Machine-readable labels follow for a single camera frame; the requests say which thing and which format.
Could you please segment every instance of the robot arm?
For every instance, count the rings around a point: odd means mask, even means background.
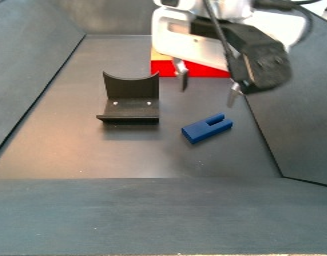
[[[205,1],[220,24],[231,58],[225,45],[219,43]],[[301,17],[256,11],[257,1],[253,0],[153,2],[160,6],[152,17],[152,45],[157,52],[177,60],[228,70],[235,88],[243,93],[271,89],[289,79],[287,51],[301,36],[305,26]],[[265,5],[259,7],[281,10],[291,6],[288,1],[281,1],[280,5],[280,0],[257,2],[261,3]]]

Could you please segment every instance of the black cable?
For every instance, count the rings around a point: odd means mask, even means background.
[[[305,27],[303,29],[303,33],[301,33],[299,39],[296,40],[296,42],[293,43],[293,45],[296,45],[300,42],[303,42],[305,40],[307,36],[309,35],[309,33],[312,31],[312,27],[313,27],[313,21],[312,21],[311,12],[307,9],[304,9],[301,6],[296,5],[293,7],[293,10],[300,12],[304,16],[304,19],[305,19]]]
[[[229,44],[227,42],[221,27],[219,25],[219,22],[217,22],[217,19],[216,19],[216,16],[215,16],[215,13],[213,13],[213,10],[212,10],[212,7],[211,7],[209,0],[203,0],[203,5],[204,5],[207,13],[209,15],[209,19],[211,19],[211,22],[212,22],[212,25],[213,25],[215,33],[216,33],[217,38],[219,38],[219,40],[221,42],[221,45],[223,45],[223,50],[224,50],[225,57],[227,58],[228,57],[233,58],[232,51],[231,51],[231,48],[229,48]]]
[[[319,0],[308,0],[308,1],[255,0],[253,8],[272,9],[272,10],[279,10],[279,11],[283,11],[283,12],[295,10],[295,11],[297,11],[303,14],[303,17],[305,19],[305,27],[303,29],[303,33],[301,33],[299,39],[293,43],[293,45],[296,45],[296,44],[299,44],[300,42],[303,42],[305,40],[308,34],[312,31],[312,27],[313,27],[311,12],[299,5],[300,4],[315,3],[317,1]]]
[[[316,3],[319,2],[320,0],[304,0],[304,1],[292,1],[293,4],[296,5],[303,5],[303,4],[312,4],[312,3]]]

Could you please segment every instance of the blue block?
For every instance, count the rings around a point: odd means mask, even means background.
[[[204,140],[212,135],[228,130],[232,127],[232,121],[224,119],[224,114],[219,113],[193,124],[181,128],[181,133],[191,144]]]

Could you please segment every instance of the u-shaped holder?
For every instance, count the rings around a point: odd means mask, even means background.
[[[108,100],[96,118],[112,123],[158,123],[158,73],[122,79],[102,72],[102,77]]]

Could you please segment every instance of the dark gray surface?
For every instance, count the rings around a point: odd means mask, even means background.
[[[279,177],[243,98],[228,79],[160,78],[160,124],[104,126],[102,71],[148,75],[150,37],[88,36],[0,152],[0,179]],[[229,131],[191,146],[183,126],[223,112]]]
[[[0,181],[0,255],[327,254],[327,188],[281,178]]]
[[[313,21],[289,52],[291,81],[248,102],[283,175],[327,184],[327,21]]]
[[[149,35],[152,0],[50,0],[86,34]]]
[[[0,2],[0,144],[82,36],[48,1]]]

